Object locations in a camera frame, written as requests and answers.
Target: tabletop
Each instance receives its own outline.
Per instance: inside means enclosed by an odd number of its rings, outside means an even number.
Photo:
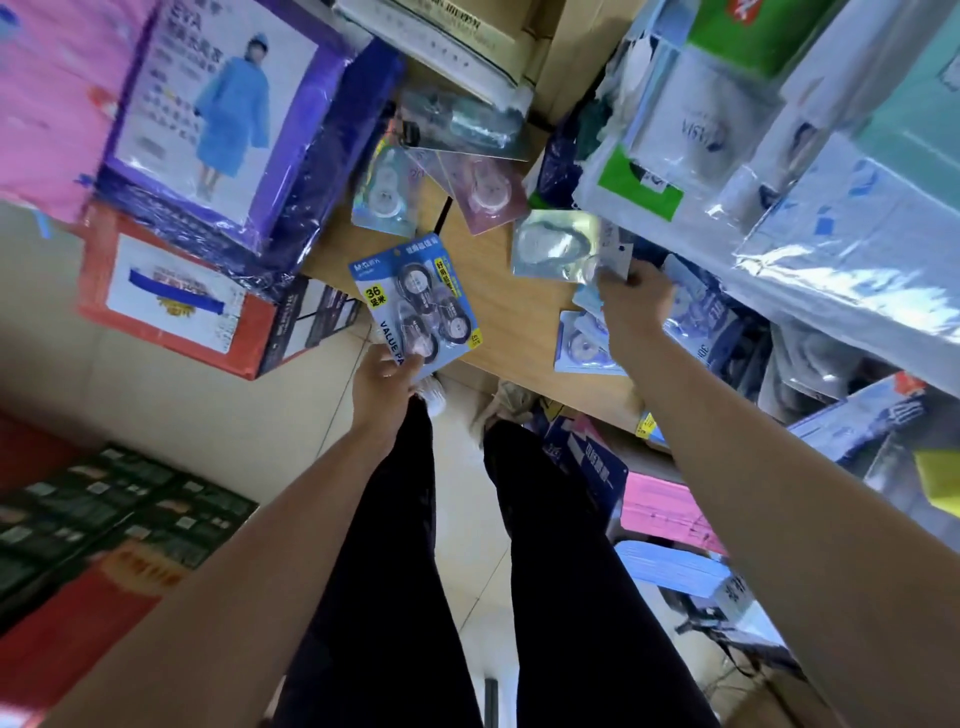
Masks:
[[[437,227],[446,201],[446,194],[432,180],[426,180],[420,195],[420,232]],[[302,271],[357,295],[349,264],[393,248],[402,240],[354,227],[349,217],[347,205],[334,212]],[[579,310],[570,300],[576,286],[514,276],[510,270],[512,225],[473,236],[453,203],[438,232],[483,332],[483,344],[468,352],[463,360],[634,432],[642,402],[629,379],[553,371],[560,312]]]

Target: mint green package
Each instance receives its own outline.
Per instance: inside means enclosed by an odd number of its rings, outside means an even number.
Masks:
[[[764,78],[796,55],[836,0],[701,0],[687,43]]]

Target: person's right hand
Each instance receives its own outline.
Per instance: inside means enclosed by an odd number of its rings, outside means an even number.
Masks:
[[[413,379],[423,366],[423,357],[407,356],[397,366],[386,344],[373,344],[353,375],[353,424],[350,430],[369,438],[375,447],[393,448],[396,433],[407,415],[407,401],[414,393]]]
[[[657,266],[634,260],[626,280],[602,270],[597,287],[614,359],[626,360],[644,339],[663,334],[663,322],[673,307],[674,285]]]

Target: foot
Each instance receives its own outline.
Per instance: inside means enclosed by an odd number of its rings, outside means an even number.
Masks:
[[[416,385],[417,396],[426,402],[426,413],[434,420],[446,409],[446,392],[435,376],[425,376]]]
[[[517,423],[518,425],[526,425],[530,422],[533,419],[530,410],[536,399],[536,392],[524,389],[519,384],[514,384],[506,379],[500,379],[496,385],[496,394],[493,395],[493,401],[473,421],[474,431],[479,436],[481,443],[487,430],[500,420]]]

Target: black pants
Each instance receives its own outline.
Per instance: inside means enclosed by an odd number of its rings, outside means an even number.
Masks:
[[[278,728],[482,726],[434,562],[432,439],[413,398],[287,672]],[[583,485],[519,425],[495,425],[484,452],[512,538],[518,725],[716,726]]]

